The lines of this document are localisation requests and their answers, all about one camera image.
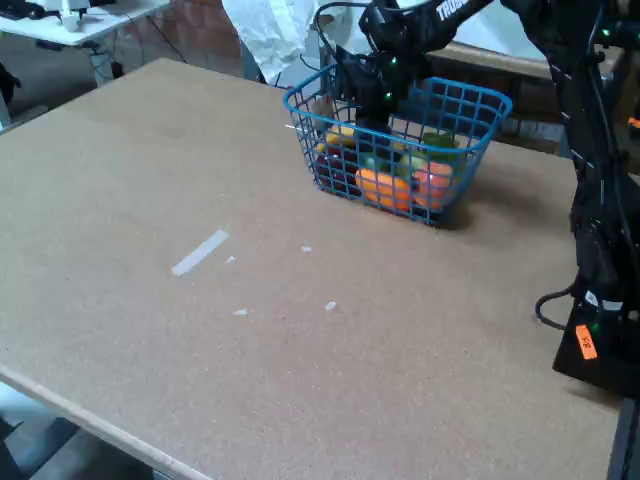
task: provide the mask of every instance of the orange tag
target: orange tag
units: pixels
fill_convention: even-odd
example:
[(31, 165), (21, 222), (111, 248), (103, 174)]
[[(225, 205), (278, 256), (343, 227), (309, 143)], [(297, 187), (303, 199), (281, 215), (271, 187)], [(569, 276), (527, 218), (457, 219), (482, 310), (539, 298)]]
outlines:
[(591, 333), (586, 325), (576, 326), (576, 336), (578, 337), (578, 345), (580, 345), (584, 359), (593, 360), (594, 358), (598, 358), (596, 346), (593, 344)]

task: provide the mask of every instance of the table edge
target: table edge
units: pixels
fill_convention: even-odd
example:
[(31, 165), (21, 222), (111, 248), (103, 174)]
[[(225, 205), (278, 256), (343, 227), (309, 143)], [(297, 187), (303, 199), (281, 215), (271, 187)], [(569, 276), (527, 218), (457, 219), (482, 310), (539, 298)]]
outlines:
[(61, 397), (26, 376), (0, 364), (0, 381), (36, 400), (101, 440), (175, 480), (212, 480), (99, 416)]
[(81, 39), (78, 39), (76, 41), (70, 41), (70, 42), (60, 42), (58, 41), (54, 41), (52, 40), (49, 36), (45, 36), (45, 35), (32, 35), (29, 34), (25, 31), (20, 31), (19, 28), (6, 28), (6, 27), (0, 27), (0, 32), (4, 32), (4, 33), (10, 33), (12, 35), (18, 35), (20, 37), (27, 37), (27, 38), (32, 38), (34, 40), (40, 40), (43, 42), (53, 42), (53, 43), (57, 43), (59, 45), (65, 45), (67, 47), (78, 47), (80, 45), (82, 45), (85, 42), (89, 42), (91, 40), (95, 40), (96, 38), (99, 38), (103, 35), (107, 35), (109, 33), (111, 33), (113, 30), (119, 29), (119, 28), (123, 28), (125, 26), (127, 26), (130, 23), (133, 23), (133, 21), (138, 20), (142, 17), (148, 17), (149, 15), (153, 15), (154, 13), (157, 13), (161, 10), (168, 10), (169, 8), (171, 8), (171, 0), (164, 0), (162, 4), (158, 4), (158, 5), (154, 5), (152, 8), (150, 8), (149, 10), (145, 10), (143, 13), (141, 13), (140, 15), (137, 16), (129, 16), (126, 14), (126, 12), (123, 12), (124, 15), (127, 16), (127, 20), (121, 24), (118, 25), (113, 25), (110, 26), (108, 28), (105, 28), (104, 30), (101, 30), (99, 32), (94, 32), (91, 34), (88, 34), (84, 37), (82, 37)]

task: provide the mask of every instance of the tan cork board surface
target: tan cork board surface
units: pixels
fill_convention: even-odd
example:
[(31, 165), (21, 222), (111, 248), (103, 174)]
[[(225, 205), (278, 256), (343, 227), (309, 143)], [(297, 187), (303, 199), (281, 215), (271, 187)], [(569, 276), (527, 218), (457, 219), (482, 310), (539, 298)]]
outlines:
[(314, 188), (281, 96), (161, 61), (0, 137), (0, 378), (176, 478), (604, 478), (533, 319), (571, 164), (492, 144), (436, 230)]

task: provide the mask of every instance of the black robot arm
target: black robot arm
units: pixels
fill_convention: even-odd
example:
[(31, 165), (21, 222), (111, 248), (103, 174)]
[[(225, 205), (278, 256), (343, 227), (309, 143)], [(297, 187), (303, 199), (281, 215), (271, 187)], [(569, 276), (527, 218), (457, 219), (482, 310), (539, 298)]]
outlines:
[[(490, 2), (432, 0), (404, 9), (395, 0), (371, 2), (360, 28), (373, 52), (338, 61), (345, 95), (361, 106), (357, 123), (386, 131), (411, 83), (431, 75), (426, 53), (444, 48)], [(598, 68), (604, 55), (594, 46), (640, 47), (638, 9), (627, 0), (502, 3), (549, 62), (578, 181), (570, 215), (578, 273), (567, 289), (574, 306), (554, 368), (640, 398), (640, 188), (623, 172)]]

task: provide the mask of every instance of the brick wall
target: brick wall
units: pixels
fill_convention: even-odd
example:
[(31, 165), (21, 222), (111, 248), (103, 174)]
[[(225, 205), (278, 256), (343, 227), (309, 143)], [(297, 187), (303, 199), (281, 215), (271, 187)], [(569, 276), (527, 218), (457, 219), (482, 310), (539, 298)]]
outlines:
[[(240, 58), (240, 41), (221, 0), (172, 0), (172, 8), (154, 22), (181, 51)], [(138, 30), (143, 42), (163, 45), (148, 22), (140, 22)]]

